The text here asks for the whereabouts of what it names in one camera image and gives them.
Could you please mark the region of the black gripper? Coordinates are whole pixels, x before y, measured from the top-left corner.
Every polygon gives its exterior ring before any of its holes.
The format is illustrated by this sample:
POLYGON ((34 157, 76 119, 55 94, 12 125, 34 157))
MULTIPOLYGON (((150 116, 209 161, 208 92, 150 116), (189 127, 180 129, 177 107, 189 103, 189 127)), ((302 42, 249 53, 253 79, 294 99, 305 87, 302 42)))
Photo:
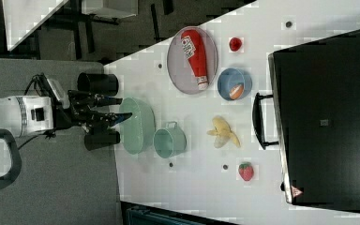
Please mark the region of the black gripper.
POLYGON ((90 114, 90 104, 93 107, 103 107, 110 105, 120 105, 123 101, 121 98, 101 96, 92 97, 93 93, 68 90, 67 99, 69 100, 69 106, 64 107, 63 103, 58 100, 55 101, 53 107, 53 128, 55 130, 68 129, 72 127, 80 127, 83 124, 89 124, 96 126, 97 124, 106 125, 107 127, 113 127, 128 120, 131 116, 131 112, 96 112, 90 114))

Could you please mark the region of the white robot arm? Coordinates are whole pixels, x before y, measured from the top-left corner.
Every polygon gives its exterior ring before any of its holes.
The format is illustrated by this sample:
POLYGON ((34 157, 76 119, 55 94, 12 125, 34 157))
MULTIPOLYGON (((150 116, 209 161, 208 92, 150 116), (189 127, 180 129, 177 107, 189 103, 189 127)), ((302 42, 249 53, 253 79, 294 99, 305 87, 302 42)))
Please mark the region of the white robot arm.
POLYGON ((117 97, 72 90, 63 95, 45 92, 38 96, 0 97, 0 189, 14 183, 21 172, 18 138, 53 138, 56 131, 72 127, 100 135, 132 114, 98 112, 96 108, 122 102, 117 97))

